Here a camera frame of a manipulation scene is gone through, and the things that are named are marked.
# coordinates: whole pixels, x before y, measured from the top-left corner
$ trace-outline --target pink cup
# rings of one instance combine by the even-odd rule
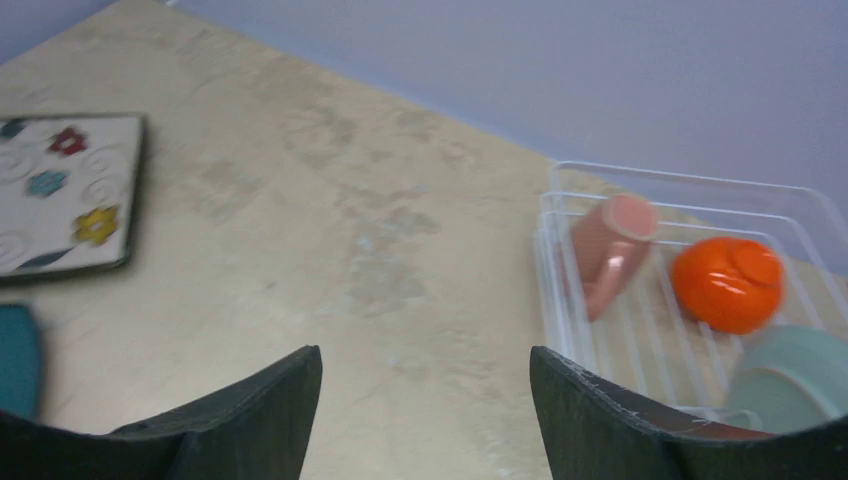
[[[606,310],[651,251],[657,212],[634,195],[615,195],[571,228],[589,320]]]

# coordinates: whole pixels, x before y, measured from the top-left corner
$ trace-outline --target light blue plate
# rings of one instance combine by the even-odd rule
[[[726,407],[757,414],[769,433],[803,430],[848,414],[848,343],[808,327],[764,330],[736,365]],[[742,424],[744,417],[729,423],[750,427]]]

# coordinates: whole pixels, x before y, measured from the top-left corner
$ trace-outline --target white wire dish rack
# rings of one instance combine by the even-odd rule
[[[626,191],[659,212],[657,239],[636,277],[589,323],[569,227],[599,201]],[[677,253],[713,236],[756,240],[780,255],[786,295],[772,323],[825,329],[848,340],[848,228],[818,192],[560,162],[541,205],[535,245],[547,344],[607,380],[708,420],[743,416],[742,424],[761,429],[756,414],[723,408],[745,338],[688,318],[667,274]]]

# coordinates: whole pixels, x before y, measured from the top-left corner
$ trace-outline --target blue flower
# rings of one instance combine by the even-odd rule
[[[24,121],[20,118],[16,118],[13,120],[9,120],[2,127],[0,127],[0,138],[3,140],[9,140],[15,138],[15,136],[21,133],[24,129]]]
[[[68,183],[68,172],[47,170],[29,177],[27,193],[36,197],[47,198],[56,193]]]

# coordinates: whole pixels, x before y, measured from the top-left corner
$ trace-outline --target countertop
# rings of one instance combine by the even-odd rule
[[[150,0],[0,67],[0,111],[149,115],[133,262],[0,293],[45,329],[44,422],[105,433],[315,344],[303,478],[549,475],[542,156]]]

